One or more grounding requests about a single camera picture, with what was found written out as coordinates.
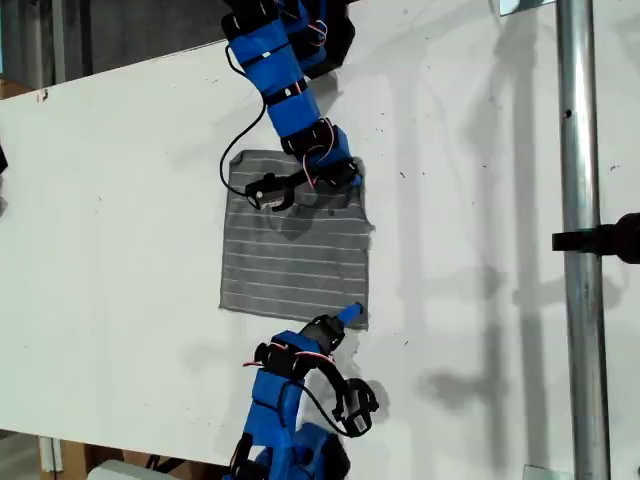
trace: metal pole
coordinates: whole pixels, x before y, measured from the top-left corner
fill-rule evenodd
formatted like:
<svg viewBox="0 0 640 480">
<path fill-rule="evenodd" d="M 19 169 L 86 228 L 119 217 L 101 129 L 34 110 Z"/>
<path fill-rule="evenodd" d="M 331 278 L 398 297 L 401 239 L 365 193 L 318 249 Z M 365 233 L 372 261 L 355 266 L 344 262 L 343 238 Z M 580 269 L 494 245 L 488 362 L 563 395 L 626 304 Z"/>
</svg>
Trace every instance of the metal pole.
<svg viewBox="0 0 640 480">
<path fill-rule="evenodd" d="M 564 230 L 600 224 L 592 0 L 557 0 Z M 602 264 L 565 254 L 575 477 L 609 480 Z"/>
</svg>

